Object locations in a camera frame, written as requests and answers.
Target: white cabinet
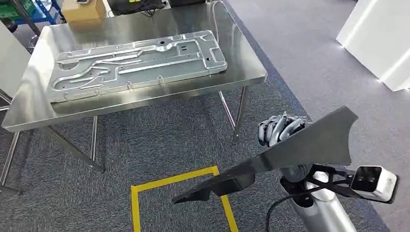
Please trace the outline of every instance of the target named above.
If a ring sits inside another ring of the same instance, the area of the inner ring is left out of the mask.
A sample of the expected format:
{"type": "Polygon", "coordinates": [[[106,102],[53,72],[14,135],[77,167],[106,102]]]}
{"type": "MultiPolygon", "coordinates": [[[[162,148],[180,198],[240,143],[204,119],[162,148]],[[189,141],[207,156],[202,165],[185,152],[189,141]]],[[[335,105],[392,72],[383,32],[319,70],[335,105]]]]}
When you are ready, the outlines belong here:
{"type": "Polygon", "coordinates": [[[410,87],[410,1],[359,0],[336,40],[392,91],[410,87]]]}

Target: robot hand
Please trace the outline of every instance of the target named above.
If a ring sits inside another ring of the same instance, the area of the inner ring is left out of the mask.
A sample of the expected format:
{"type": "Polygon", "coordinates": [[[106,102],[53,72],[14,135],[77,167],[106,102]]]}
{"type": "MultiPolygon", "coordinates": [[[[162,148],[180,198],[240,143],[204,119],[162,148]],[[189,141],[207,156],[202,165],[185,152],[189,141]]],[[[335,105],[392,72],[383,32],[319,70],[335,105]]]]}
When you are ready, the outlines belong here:
{"type": "MultiPolygon", "coordinates": [[[[286,112],[279,116],[272,116],[268,120],[259,123],[259,143],[262,146],[271,147],[305,128],[309,124],[307,121],[306,116],[291,116],[286,112]]],[[[296,183],[307,176],[311,167],[311,164],[303,164],[280,168],[280,171],[288,181],[296,183]]]]}
{"type": "Polygon", "coordinates": [[[292,134],[305,128],[308,124],[306,116],[291,116],[284,112],[279,116],[272,116],[259,123],[259,143],[271,147],[287,139],[292,134]]]}

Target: black cable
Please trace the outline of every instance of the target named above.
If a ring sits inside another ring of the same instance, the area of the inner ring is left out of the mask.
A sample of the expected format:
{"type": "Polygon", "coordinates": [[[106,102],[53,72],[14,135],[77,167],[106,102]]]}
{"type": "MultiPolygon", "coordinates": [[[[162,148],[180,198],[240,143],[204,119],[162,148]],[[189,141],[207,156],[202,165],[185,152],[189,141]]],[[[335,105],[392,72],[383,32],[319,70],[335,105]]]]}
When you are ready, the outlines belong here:
{"type": "Polygon", "coordinates": [[[269,231],[270,231],[270,229],[269,229],[270,215],[272,214],[272,211],[274,210],[274,208],[275,208],[276,206],[278,206],[280,203],[282,203],[282,202],[284,202],[284,201],[286,201],[286,200],[289,200],[290,198],[302,196],[302,195],[305,195],[305,194],[308,194],[308,193],[313,193],[313,192],[316,192],[316,191],[321,190],[321,189],[324,189],[324,187],[316,187],[316,188],[309,189],[309,190],[307,190],[307,191],[305,191],[305,192],[300,192],[300,193],[291,194],[291,195],[286,196],[286,197],[284,197],[284,198],[282,198],[282,199],[276,201],[275,203],[273,203],[272,206],[270,206],[270,208],[269,208],[269,210],[268,210],[268,213],[266,214],[265,231],[266,231],[266,232],[269,232],[269,231]]]}

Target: metal plate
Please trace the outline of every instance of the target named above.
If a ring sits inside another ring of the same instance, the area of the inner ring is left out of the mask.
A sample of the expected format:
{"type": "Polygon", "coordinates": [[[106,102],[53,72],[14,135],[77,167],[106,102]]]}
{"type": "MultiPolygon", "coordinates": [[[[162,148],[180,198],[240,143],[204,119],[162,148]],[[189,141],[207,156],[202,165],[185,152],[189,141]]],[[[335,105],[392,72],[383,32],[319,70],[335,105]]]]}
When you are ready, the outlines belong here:
{"type": "Polygon", "coordinates": [[[47,99],[65,102],[219,73],[227,63],[210,30],[58,55],[47,99]]]}

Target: table top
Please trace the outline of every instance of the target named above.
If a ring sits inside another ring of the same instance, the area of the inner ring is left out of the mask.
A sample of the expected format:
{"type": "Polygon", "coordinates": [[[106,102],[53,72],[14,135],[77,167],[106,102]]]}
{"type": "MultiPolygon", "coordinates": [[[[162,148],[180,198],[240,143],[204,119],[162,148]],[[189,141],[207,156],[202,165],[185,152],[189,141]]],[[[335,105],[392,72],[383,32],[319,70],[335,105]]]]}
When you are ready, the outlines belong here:
{"type": "Polygon", "coordinates": [[[266,70],[223,2],[44,27],[2,126],[12,132],[163,101],[263,83],[266,70]],[[212,30],[228,63],[224,72],[51,104],[45,92],[61,52],[212,30]]]}

